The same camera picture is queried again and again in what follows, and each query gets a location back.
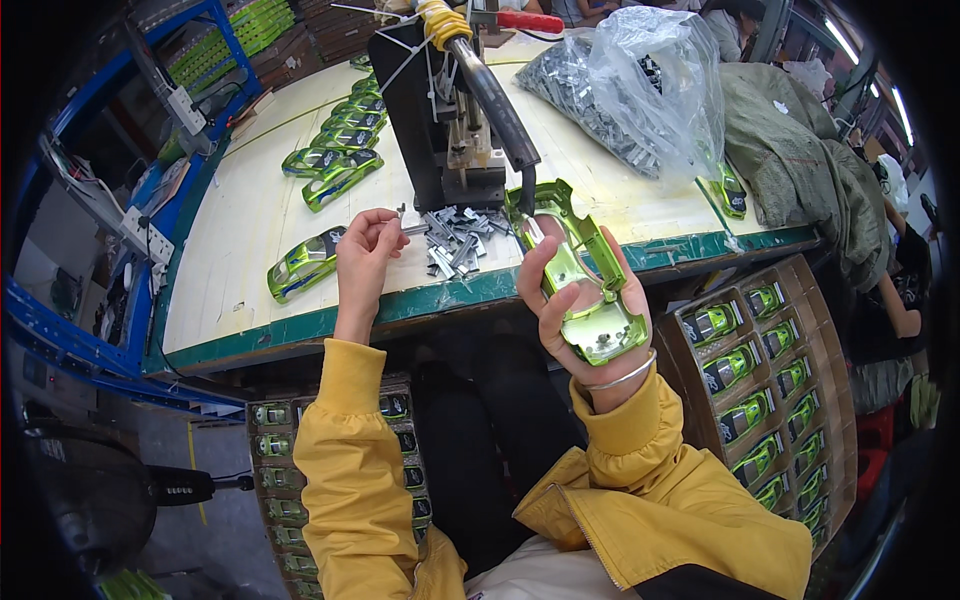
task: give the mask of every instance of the plastic bag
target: plastic bag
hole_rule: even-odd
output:
[[[647,58],[658,81],[644,68]],[[588,64],[596,100],[657,160],[667,190],[697,176],[721,179],[719,62],[707,23],[692,12],[629,7],[597,26]]]
[[[903,169],[895,158],[890,155],[880,155],[876,161],[883,165],[887,171],[886,184],[880,182],[883,193],[890,199],[890,204],[894,206],[897,212],[905,212],[910,193],[906,189],[906,180],[903,178]]]
[[[660,163],[624,133],[593,97],[588,73],[593,33],[592,29],[567,31],[561,41],[516,72],[516,84],[576,121],[634,172],[657,179]]]
[[[783,70],[809,89],[817,100],[824,101],[824,87],[827,85],[827,80],[833,79],[833,76],[830,75],[820,59],[808,60],[807,62],[788,60],[783,64]]]

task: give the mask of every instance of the clear plastic bag of staples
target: clear plastic bag of staples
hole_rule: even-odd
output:
[[[720,178],[718,64],[699,15],[638,6],[613,12],[595,32],[567,31],[516,80],[670,190],[698,175]]]

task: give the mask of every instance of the workbench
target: workbench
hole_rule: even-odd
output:
[[[500,48],[488,48],[486,62],[540,152],[538,181],[570,183],[577,211],[610,228],[642,281],[726,268],[819,243],[809,225],[762,227],[752,197],[744,221],[728,220],[696,183],[667,195],[655,181],[634,174],[577,124],[513,83],[515,72],[546,47],[517,35]],[[178,250],[153,333],[180,372],[217,372],[322,351],[322,338],[333,332],[336,320],[336,276],[279,304],[267,288],[268,269],[299,242],[347,225],[368,208],[405,204],[404,226],[411,218],[417,221],[413,186],[390,125],[373,148],[385,166],[320,212],[311,212],[302,199],[308,180],[285,177],[280,170],[283,159],[309,144],[350,86],[366,75],[342,63],[277,91],[273,104],[236,139],[225,140],[197,176],[171,236]],[[520,185],[519,174],[510,169],[507,180],[508,188]],[[387,326],[514,298],[521,260],[516,240],[496,233],[486,246],[481,272],[465,285],[429,276],[424,240],[413,236],[403,256],[388,267],[374,339]],[[158,352],[144,356],[144,373],[164,370]]]

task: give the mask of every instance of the hand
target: hand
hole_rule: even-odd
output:
[[[613,254],[620,266],[623,267],[623,272],[627,275],[627,281],[620,289],[620,298],[623,299],[624,305],[631,314],[643,315],[649,328],[651,326],[650,308],[647,306],[647,297],[643,293],[643,286],[640,285],[639,279],[630,270],[627,258],[623,255],[623,250],[613,239],[610,231],[605,227],[600,227],[600,230],[607,238],[607,242],[610,243]],[[556,254],[557,239],[548,235],[536,248],[523,257],[520,273],[516,279],[516,290],[520,297],[527,303],[530,310],[540,318],[540,342],[543,347],[560,361],[560,364],[577,381],[586,385],[610,383],[646,362],[650,351],[649,339],[643,346],[624,352],[602,367],[592,367],[573,353],[573,350],[567,345],[560,327],[564,322],[564,314],[580,296],[579,285],[577,283],[567,284],[550,297],[550,300],[543,297],[543,292],[540,289],[543,268]],[[630,399],[630,396],[640,389],[646,377],[646,372],[642,372],[612,388],[592,392],[590,395],[593,399],[594,412],[598,415],[608,413],[626,402]]]
[[[333,328],[335,339],[370,343],[370,330],[380,310],[387,278],[387,260],[400,258],[400,251],[409,243],[392,210],[372,208],[353,219],[337,244],[340,308]]]

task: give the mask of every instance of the yellow jacket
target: yellow jacket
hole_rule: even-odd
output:
[[[309,480],[303,534],[330,600],[464,598],[467,564],[433,525],[418,548],[396,435],[380,416],[386,352],[327,339],[317,401],[294,461]],[[712,454],[684,444],[679,397],[650,371],[622,406],[594,415],[570,383],[587,452],[573,447],[514,517],[561,550],[593,547],[619,588],[699,564],[784,598],[802,598],[810,534],[759,505]]]

